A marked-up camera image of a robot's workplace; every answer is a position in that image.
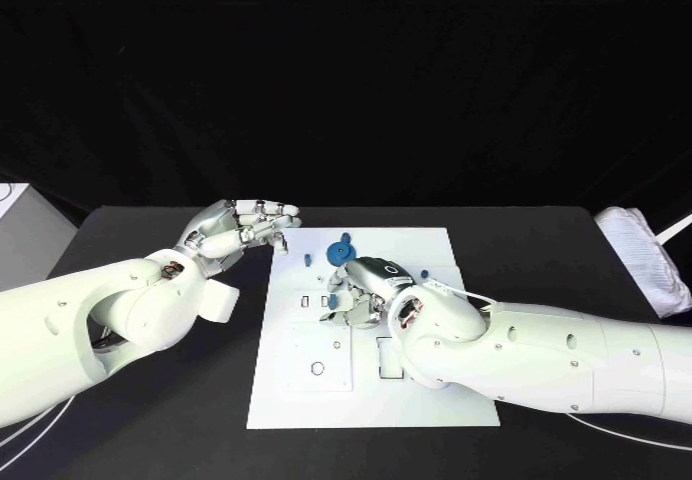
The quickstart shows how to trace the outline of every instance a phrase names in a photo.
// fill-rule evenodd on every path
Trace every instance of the robotic arm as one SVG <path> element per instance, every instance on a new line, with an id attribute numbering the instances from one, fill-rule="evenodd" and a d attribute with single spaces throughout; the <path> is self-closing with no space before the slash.
<path id="1" fill-rule="evenodd" d="M 559 413 L 637 413 L 692 423 L 692 330 L 632 323 L 542 305 L 490 302 L 417 285 L 392 262 L 362 257 L 335 273 L 349 312 L 324 322 L 386 321 L 401 364 L 430 388 L 460 383 L 493 400 Z"/>
<path id="2" fill-rule="evenodd" d="M 192 219 L 172 249 L 0 293 L 0 427 L 102 382 L 173 346 L 198 315 L 228 322 L 238 289 L 211 277 L 247 248 L 288 252 L 293 205 L 221 200 Z M 104 327 L 91 343 L 87 321 Z"/>

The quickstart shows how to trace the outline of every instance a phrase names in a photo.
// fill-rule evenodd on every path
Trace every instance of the white cloth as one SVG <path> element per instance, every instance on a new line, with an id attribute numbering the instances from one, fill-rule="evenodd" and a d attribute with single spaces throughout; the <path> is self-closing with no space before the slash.
<path id="1" fill-rule="evenodd" d="M 610 207 L 594 219 L 659 317 L 691 310 L 689 288 L 639 209 Z"/>

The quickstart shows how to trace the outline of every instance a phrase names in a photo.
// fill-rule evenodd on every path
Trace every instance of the black curtain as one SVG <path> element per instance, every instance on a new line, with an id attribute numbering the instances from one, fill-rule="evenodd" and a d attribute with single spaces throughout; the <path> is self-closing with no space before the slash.
<path id="1" fill-rule="evenodd" d="M 100 205 L 692 211 L 691 9 L 7 8 L 0 175 Z"/>

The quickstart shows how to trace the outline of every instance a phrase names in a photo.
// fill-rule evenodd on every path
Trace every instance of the black table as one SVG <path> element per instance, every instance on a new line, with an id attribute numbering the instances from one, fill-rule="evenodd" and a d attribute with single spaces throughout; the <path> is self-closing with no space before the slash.
<path id="1" fill-rule="evenodd" d="M 196 211 L 98 209 L 53 276 L 170 246 Z M 583 209 L 306 208 L 301 217 L 312 227 L 447 227 L 470 291 L 658 322 Z M 82 393 L 3 478 L 689 476 L 692 453 L 619 439 L 564 415 L 503 403 L 500 428 L 247 430 L 271 254 L 271 248 L 252 249 L 218 277 L 242 291 L 231 322 L 199 321 L 170 350 Z M 19 443 L 3 451 L 0 464 Z"/>

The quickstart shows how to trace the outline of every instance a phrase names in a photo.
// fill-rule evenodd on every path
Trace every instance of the white board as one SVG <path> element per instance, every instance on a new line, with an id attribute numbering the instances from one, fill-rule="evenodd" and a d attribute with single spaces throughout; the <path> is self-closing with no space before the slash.
<path id="1" fill-rule="evenodd" d="M 495 402 L 473 390 L 431 390 L 408 374 L 397 377 L 385 322 L 371 330 L 320 324 L 336 270 L 326 250 L 346 231 L 359 257 L 397 262 L 417 282 L 425 269 L 464 287 L 444 228 L 284 230 L 290 254 L 273 261 L 248 428 L 499 426 Z M 349 299 L 340 292 L 337 310 Z"/>

